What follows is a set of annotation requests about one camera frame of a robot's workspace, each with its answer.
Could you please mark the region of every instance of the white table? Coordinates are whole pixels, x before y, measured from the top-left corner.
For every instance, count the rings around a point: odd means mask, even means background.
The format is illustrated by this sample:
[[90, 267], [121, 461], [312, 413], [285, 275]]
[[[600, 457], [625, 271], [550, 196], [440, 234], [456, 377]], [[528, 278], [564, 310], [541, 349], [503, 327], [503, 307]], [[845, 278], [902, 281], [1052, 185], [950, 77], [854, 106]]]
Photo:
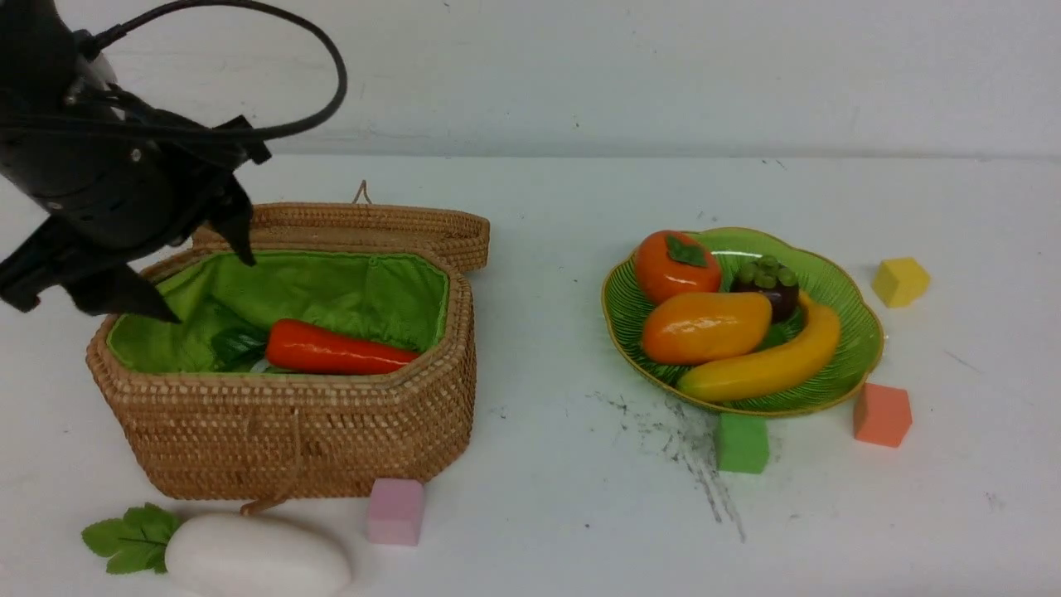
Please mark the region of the white table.
[[[361, 535], [365, 501], [290, 503], [353, 552], [349, 595], [995, 596], [1061, 593], [1061, 165], [936, 160], [277, 157], [259, 203], [465, 209], [493, 224], [472, 276], [480, 387], [470, 449], [429, 485], [421, 545]], [[42, 218], [0, 189], [3, 253]], [[715, 418], [631, 371], [604, 328], [610, 266], [658, 228], [740, 225], [830, 256], [865, 292], [876, 262], [934, 276], [887, 311], [872, 381], [907, 388], [895, 451], [855, 442], [851, 404], [771, 421], [761, 476], [718, 474]], [[180, 595], [108, 577], [81, 529], [150, 501], [83, 362], [99, 320], [58, 289], [0, 310], [0, 595]]]

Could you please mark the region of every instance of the green plate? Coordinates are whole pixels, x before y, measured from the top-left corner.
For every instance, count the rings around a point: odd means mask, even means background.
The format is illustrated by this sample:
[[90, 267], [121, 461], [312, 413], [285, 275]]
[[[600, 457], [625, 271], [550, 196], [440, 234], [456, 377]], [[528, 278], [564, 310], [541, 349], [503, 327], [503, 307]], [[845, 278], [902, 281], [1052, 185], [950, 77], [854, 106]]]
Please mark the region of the green plate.
[[[633, 253], [608, 274], [602, 291], [605, 320], [620, 354], [642, 375], [692, 404], [717, 411], [759, 417], [793, 417], [836, 406], [857, 393], [881, 361], [884, 329], [863, 298], [857, 284], [839, 265], [808, 250], [796, 248], [768, 233], [749, 228], [714, 228], [686, 232], [705, 246], [723, 267], [723, 287], [745, 261], [773, 254], [792, 267], [800, 287], [840, 317], [840, 344], [833, 361], [800, 386], [756, 399], [705, 403], [682, 394], [673, 385], [690, 368], [653, 363], [641, 350], [641, 332], [653, 311], [633, 276]], [[759, 350], [793, 339], [803, 328], [802, 315], [770, 328]]]

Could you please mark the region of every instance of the basket lid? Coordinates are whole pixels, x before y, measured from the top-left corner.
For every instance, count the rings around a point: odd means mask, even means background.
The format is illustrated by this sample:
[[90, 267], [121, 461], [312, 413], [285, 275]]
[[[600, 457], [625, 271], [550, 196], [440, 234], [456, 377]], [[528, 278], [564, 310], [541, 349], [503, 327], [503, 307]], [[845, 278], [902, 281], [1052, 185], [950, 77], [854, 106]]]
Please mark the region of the basket lid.
[[[489, 256], [490, 222], [451, 209], [372, 203], [266, 203], [255, 206], [250, 246], [260, 243], [421, 248], [462, 271], [482, 268]], [[203, 226], [192, 235], [195, 247], [227, 249], [221, 234]]]

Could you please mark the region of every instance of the pink cube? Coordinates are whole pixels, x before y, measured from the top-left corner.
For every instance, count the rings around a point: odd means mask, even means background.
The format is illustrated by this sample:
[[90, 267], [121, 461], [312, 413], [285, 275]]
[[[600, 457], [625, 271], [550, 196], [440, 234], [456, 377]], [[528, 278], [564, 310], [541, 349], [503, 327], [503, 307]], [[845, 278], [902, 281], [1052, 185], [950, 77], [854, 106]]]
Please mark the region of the pink cube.
[[423, 523], [423, 486], [414, 479], [377, 479], [368, 498], [368, 541], [415, 546]]

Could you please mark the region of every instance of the black cable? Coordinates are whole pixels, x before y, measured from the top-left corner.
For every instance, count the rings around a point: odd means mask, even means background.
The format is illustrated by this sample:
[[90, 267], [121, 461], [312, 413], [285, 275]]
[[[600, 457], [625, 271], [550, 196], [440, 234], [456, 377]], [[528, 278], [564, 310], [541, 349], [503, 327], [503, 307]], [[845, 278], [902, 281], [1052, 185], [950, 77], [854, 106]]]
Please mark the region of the black cable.
[[115, 25], [100, 35], [94, 36], [85, 46], [89, 55], [99, 53], [115, 41], [126, 36], [129, 32], [163, 16], [185, 8], [196, 8], [201, 6], [231, 6], [236, 8], [246, 8], [264, 13], [290, 23], [300, 27], [313, 34], [325, 48], [335, 63], [335, 72], [338, 76], [338, 85], [335, 94], [316, 113], [275, 126], [264, 126], [262, 128], [234, 128], [234, 129], [213, 129], [193, 128], [189, 126], [161, 126], [151, 124], [133, 124], [129, 122], [100, 122], [83, 118], [69, 118], [62, 116], [14, 116], [0, 120], [0, 129], [19, 133], [41, 133], [64, 136], [95, 136], [95, 137], [118, 137], [124, 139], [152, 139], [155, 141], [171, 141], [185, 143], [251, 143], [290, 137], [313, 128], [329, 118], [331, 118], [343, 100], [346, 99], [347, 73], [346, 64], [340, 54], [338, 48], [328, 37], [319, 27], [309, 20], [293, 13], [277, 8], [269, 4], [264, 4], [256, 0], [177, 0], [163, 4], [157, 8], [129, 20]]

